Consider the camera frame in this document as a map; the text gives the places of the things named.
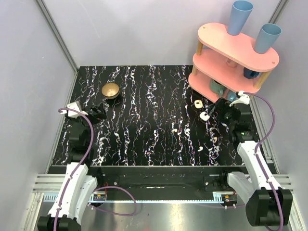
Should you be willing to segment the white earbud charging case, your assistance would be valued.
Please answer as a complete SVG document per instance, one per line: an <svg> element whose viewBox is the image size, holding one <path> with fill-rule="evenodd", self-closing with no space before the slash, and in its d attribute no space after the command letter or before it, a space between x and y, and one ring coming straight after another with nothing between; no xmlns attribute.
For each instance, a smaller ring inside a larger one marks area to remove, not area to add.
<svg viewBox="0 0 308 231"><path fill-rule="evenodd" d="M202 112L199 117L203 120L203 121L208 121L210 119L210 116L206 113L206 112Z"/></svg>

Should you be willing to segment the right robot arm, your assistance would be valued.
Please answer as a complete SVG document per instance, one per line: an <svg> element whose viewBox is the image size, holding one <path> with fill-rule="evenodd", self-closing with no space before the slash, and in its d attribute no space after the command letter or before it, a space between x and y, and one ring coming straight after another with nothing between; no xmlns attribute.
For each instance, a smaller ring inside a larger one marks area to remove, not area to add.
<svg viewBox="0 0 308 231"><path fill-rule="evenodd" d="M229 140L248 172L248 176L238 171L221 176L219 187L225 191L235 190L245 204L251 226L268 229L277 226L282 230L288 224L293 196L290 190L282 188L267 166L253 130L250 111L241 111L234 102L219 98L210 114L228 126Z"/></svg>

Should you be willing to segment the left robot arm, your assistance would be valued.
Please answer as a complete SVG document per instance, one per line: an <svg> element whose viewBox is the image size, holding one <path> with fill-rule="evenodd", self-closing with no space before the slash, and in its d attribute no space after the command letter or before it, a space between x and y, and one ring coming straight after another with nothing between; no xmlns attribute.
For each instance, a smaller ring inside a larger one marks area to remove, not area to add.
<svg viewBox="0 0 308 231"><path fill-rule="evenodd" d="M57 198L47 216L38 219L39 231L79 231L88 200L93 192L103 187L99 171L91 170L94 150L94 128L106 119L102 104L83 110L79 102L59 109L73 121L68 132L68 163Z"/></svg>

